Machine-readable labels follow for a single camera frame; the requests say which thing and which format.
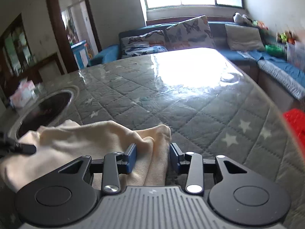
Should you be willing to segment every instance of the sofa armrest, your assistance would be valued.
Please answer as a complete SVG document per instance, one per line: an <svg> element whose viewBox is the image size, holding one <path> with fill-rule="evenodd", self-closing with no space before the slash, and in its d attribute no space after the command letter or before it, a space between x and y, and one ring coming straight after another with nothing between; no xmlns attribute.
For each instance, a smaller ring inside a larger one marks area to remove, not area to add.
<svg viewBox="0 0 305 229"><path fill-rule="evenodd" d="M87 67L98 65L98 64L106 64L120 58L120 46L118 44L111 45L99 52L97 55L92 58Z"/></svg>

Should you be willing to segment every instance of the doorway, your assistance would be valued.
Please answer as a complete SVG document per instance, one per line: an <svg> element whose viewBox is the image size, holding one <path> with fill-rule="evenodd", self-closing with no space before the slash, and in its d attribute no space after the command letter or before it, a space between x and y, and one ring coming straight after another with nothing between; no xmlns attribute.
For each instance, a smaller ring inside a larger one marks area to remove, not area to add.
<svg viewBox="0 0 305 229"><path fill-rule="evenodd" d="M86 68L101 46L88 0L46 0L67 72Z"/></svg>

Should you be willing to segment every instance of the sofa backrest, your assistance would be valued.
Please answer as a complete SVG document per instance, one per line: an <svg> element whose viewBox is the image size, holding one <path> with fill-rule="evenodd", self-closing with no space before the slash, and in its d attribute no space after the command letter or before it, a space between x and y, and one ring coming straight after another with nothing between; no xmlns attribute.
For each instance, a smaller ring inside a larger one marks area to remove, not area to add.
<svg viewBox="0 0 305 229"><path fill-rule="evenodd" d="M235 24L233 22L209 22L209 26L215 41L215 45L217 49L229 49L227 43L227 31L225 28L225 24ZM168 37L166 34L166 28L169 26L175 25L175 23L166 23L166 24L158 24L147 27L141 27L135 30L125 31L119 33L119 39L125 37L139 36L145 33L149 33L155 30L163 30L165 32L165 40L168 41Z"/></svg>

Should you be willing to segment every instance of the blue blanket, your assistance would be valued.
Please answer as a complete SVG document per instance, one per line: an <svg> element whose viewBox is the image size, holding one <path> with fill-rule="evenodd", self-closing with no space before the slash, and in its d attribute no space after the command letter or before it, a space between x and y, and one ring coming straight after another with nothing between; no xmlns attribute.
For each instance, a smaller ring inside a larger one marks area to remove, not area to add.
<svg viewBox="0 0 305 229"><path fill-rule="evenodd" d="M292 64L286 62L284 59L278 59L270 56L266 52L259 52L257 50L249 51L248 53L255 58L257 62L262 59L270 61L272 64L289 74L295 81L305 88L305 73Z"/></svg>

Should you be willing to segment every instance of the white plush toy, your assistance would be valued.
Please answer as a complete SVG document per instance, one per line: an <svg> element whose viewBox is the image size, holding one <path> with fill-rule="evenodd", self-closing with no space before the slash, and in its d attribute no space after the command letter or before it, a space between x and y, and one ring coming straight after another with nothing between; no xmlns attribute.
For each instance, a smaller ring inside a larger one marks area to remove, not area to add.
<svg viewBox="0 0 305 229"><path fill-rule="evenodd" d="M252 21L249 19L247 15L241 15L240 13L235 13L233 19L236 24L252 25Z"/></svg>

